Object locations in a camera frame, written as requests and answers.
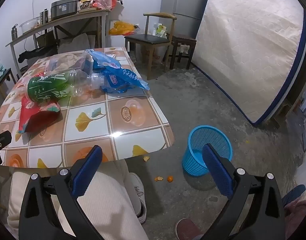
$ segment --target chair backrest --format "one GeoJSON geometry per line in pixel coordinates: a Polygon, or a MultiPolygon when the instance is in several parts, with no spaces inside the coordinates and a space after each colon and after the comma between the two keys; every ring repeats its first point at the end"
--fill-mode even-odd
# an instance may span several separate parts
{"type": "Polygon", "coordinates": [[[169,13],[144,13],[144,16],[147,16],[146,19],[146,26],[145,26],[145,35],[147,35],[147,30],[148,30],[148,19],[150,16],[154,17],[160,17],[160,18],[167,18],[167,19],[172,19],[172,25],[171,25],[171,31],[170,31],[170,36],[169,36],[169,41],[172,41],[172,36],[173,36],[173,31],[174,31],[174,23],[177,18],[169,13]]]}

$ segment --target blue wastebasket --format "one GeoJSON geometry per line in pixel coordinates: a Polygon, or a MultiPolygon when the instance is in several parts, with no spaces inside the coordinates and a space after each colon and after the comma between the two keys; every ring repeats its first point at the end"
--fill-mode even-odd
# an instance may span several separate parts
{"type": "Polygon", "coordinates": [[[210,143],[217,153],[232,160],[233,150],[224,133],[209,125],[195,127],[189,135],[188,147],[182,159],[183,169],[192,176],[202,176],[209,172],[202,158],[202,148],[210,143]]]}

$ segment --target sneaker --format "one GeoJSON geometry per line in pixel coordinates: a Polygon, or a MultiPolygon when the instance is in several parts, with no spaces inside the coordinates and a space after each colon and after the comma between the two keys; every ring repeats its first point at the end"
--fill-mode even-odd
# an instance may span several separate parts
{"type": "Polygon", "coordinates": [[[199,240],[203,236],[197,225],[188,218],[183,218],[176,223],[174,233],[178,240],[199,240]]]}
{"type": "Polygon", "coordinates": [[[141,213],[138,216],[138,220],[142,224],[146,220],[146,203],[145,203],[145,196],[144,196],[144,186],[138,175],[136,175],[133,172],[130,172],[129,174],[131,175],[132,183],[134,185],[137,196],[141,202],[141,213]]]}

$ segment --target blue snack wrapper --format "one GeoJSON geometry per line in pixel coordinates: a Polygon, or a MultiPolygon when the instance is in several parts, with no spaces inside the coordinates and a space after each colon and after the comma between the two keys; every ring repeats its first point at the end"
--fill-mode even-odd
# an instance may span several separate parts
{"type": "MultiPolygon", "coordinates": [[[[93,49],[87,49],[86,52],[94,59],[93,69],[102,69],[100,72],[106,77],[108,85],[114,91],[123,93],[126,92],[128,88],[132,87],[132,85],[150,90],[148,84],[141,78],[138,78],[133,71],[121,68],[121,64],[118,60],[102,52],[94,51],[93,49]]],[[[111,91],[108,89],[108,86],[104,86],[102,89],[108,93],[111,91]]]]}

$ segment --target gray refrigerator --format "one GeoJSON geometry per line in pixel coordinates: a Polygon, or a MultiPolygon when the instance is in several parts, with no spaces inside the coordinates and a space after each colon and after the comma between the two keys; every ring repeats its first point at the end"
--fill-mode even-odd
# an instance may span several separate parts
{"type": "MultiPolygon", "coordinates": [[[[161,12],[171,13],[177,17],[175,33],[196,38],[206,2],[207,0],[162,0],[161,12]]],[[[166,19],[160,19],[160,23],[170,30],[171,24],[166,19]]]]}

